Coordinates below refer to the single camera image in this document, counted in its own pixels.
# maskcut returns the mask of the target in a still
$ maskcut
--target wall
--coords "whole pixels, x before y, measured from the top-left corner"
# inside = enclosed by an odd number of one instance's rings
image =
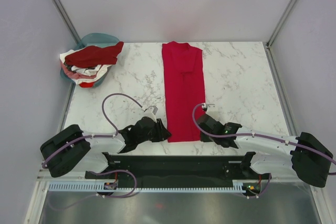
[[[125,42],[267,41],[289,0],[61,0],[77,32]]]
[[[51,0],[0,0],[0,223],[22,223],[69,84],[58,54],[74,46]]]
[[[299,0],[271,48],[299,130],[312,133],[334,155],[335,38],[335,0]],[[327,189],[336,206],[335,177],[328,178]]]

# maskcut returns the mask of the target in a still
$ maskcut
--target grey floor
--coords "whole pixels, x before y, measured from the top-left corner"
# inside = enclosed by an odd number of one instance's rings
[[[65,207],[92,193],[49,192],[54,207]],[[139,193],[125,199],[89,198],[67,210],[47,204],[40,224],[317,224],[321,223],[306,184],[271,183],[259,199],[218,193]]]

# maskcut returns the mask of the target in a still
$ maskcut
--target table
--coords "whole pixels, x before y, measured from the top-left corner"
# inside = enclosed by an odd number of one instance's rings
[[[192,42],[203,50],[206,102],[215,103],[221,122],[236,122],[254,130],[288,134],[278,94],[261,42]],[[156,105],[157,118],[166,126],[162,43],[125,44],[118,62],[97,88],[75,87],[65,127],[111,133],[101,112],[102,100],[111,93],[125,93],[144,107]],[[142,110],[124,97],[106,102],[106,112],[119,129],[134,124]],[[237,155],[214,143],[145,142],[128,155]]]

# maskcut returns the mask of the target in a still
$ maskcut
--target teal basket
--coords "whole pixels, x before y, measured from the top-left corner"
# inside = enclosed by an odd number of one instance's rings
[[[84,47],[88,46],[97,46],[100,48],[104,47],[110,47],[110,46],[115,46],[119,42],[119,39],[115,38],[115,36],[107,35],[107,34],[88,34],[83,37],[83,39],[77,44],[77,46],[74,48],[74,50],[79,50]],[[110,71],[110,68],[108,68],[106,74],[104,74],[98,81],[96,81],[93,85],[93,87],[98,87],[99,85],[102,84],[104,81],[106,75]],[[75,83],[74,81],[71,80],[61,69],[60,75],[63,79],[70,81],[71,83]]]

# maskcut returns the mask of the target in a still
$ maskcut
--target white marble surface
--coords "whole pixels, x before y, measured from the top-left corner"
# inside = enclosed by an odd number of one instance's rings
[[[221,122],[237,122],[274,134],[288,134],[275,84],[261,42],[193,42],[203,50],[206,102],[215,103]],[[156,105],[157,117],[166,125],[162,43],[125,44],[118,62],[104,83],[92,89],[76,87],[65,127],[79,124],[90,132],[113,132],[101,112],[102,100],[121,92],[144,107]],[[119,129],[134,124],[142,110],[124,97],[106,102],[106,112]],[[129,154],[138,155],[234,155],[214,143],[145,142]]]

